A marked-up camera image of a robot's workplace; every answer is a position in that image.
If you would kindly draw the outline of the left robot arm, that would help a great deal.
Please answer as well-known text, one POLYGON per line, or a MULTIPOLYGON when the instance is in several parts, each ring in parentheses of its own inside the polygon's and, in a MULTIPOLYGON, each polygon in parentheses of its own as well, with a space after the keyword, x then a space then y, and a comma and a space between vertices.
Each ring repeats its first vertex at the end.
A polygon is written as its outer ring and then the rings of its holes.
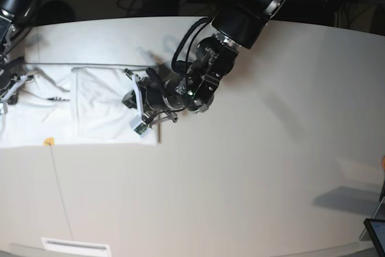
POLYGON ((161 115, 173 122, 180 111, 206 111, 220 81, 233 68, 238 48, 251 49, 266 24, 286 0, 224 0, 212 17, 189 28, 171 60, 173 78, 165 80, 153 69, 136 79, 122 100, 138 111, 137 123, 152 126, 161 115))

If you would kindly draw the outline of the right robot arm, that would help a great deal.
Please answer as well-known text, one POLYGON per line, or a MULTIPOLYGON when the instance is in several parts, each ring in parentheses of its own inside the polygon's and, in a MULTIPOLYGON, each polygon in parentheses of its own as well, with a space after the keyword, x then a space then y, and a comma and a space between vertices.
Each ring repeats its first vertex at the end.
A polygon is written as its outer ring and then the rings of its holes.
POLYGON ((31 17, 39 0, 1 0, 1 114, 7 114, 9 105, 17 102, 17 91, 31 79, 28 75, 13 73, 8 60, 15 47, 13 40, 23 32, 21 22, 31 17))

